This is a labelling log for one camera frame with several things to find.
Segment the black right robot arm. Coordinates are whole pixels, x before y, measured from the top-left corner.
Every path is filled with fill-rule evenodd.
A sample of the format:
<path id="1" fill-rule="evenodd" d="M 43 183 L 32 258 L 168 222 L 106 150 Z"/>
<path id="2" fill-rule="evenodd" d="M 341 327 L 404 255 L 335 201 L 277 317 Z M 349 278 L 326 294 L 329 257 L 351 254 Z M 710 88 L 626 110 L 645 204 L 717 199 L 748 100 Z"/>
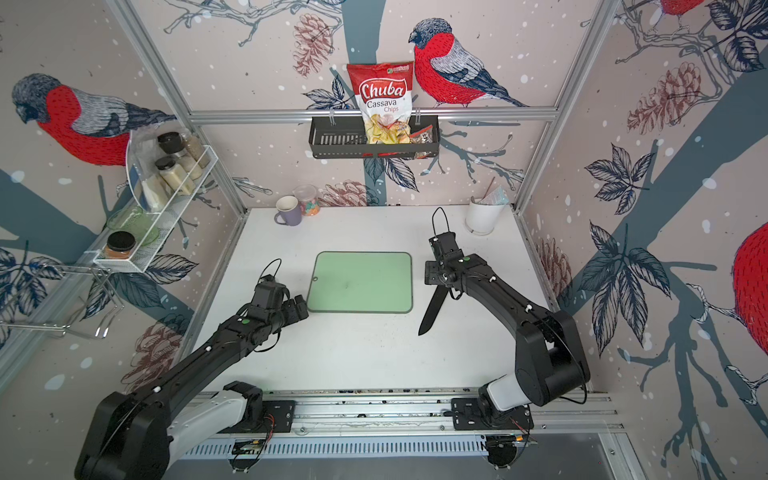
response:
<path id="1" fill-rule="evenodd" d="M 507 284 L 477 254 L 466 255 L 456 234 L 432 236 L 434 259 L 425 263 L 424 283 L 435 287 L 418 334 L 432 328 L 445 299 L 468 296 L 479 302 L 515 340 L 514 369 L 479 389 L 481 410 L 496 421 L 527 405 L 544 406 L 569 392 L 585 390 L 590 371 L 574 319 L 552 312 Z"/>

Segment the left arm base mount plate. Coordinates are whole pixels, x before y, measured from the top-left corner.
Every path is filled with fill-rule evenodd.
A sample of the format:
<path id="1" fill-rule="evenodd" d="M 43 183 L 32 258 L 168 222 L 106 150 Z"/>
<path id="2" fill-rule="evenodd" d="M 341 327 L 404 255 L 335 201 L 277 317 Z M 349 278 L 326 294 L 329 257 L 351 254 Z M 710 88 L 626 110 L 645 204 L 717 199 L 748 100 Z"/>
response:
<path id="1" fill-rule="evenodd" d="M 295 408 L 296 402 L 292 400 L 249 400 L 243 418 L 222 433 L 289 433 Z"/>

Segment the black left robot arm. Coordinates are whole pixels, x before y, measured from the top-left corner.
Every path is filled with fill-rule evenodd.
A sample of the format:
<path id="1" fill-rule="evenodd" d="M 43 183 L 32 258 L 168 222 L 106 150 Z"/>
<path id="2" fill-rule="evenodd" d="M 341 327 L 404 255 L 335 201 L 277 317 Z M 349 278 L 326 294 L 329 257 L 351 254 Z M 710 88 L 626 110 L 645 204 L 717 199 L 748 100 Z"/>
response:
<path id="1" fill-rule="evenodd" d="M 195 409 L 203 389 L 230 366 L 257 352 L 271 335 L 307 319 L 306 300 L 268 275 L 252 300 L 221 323 L 188 357 L 130 394 L 114 392 L 96 408 L 77 460 L 78 479 L 160 479 L 210 436 L 230 427 L 276 432 L 260 388 L 242 381 Z"/>

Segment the black knife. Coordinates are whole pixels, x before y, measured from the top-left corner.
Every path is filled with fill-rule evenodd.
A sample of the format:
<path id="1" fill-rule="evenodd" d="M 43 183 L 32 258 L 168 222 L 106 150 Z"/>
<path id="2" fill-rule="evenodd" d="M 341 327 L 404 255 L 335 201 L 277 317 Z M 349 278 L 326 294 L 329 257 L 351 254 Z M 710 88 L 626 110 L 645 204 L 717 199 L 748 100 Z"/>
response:
<path id="1" fill-rule="evenodd" d="M 431 330 L 449 292 L 450 289 L 443 285 L 436 287 L 419 326 L 419 336 L 425 335 Z"/>

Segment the green cutting board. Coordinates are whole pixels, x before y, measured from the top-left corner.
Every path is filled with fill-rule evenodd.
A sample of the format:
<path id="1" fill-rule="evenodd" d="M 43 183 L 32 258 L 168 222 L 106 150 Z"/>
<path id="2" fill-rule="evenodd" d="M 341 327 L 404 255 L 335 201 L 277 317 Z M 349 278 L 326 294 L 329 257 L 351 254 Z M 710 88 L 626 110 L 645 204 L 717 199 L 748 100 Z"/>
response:
<path id="1" fill-rule="evenodd" d="M 308 291 L 313 313 L 407 314 L 413 308 L 407 252 L 323 251 Z"/>

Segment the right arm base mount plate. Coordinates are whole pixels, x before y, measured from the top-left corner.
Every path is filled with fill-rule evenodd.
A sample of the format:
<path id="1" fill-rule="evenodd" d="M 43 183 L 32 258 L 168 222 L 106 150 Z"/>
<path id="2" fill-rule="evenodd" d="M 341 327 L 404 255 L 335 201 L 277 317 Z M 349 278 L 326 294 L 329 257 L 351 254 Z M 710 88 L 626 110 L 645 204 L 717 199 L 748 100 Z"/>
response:
<path id="1" fill-rule="evenodd" d="M 450 402 L 453 428 L 457 431 L 517 430 L 534 427 L 527 405 L 498 410 L 484 397 L 457 397 Z"/>

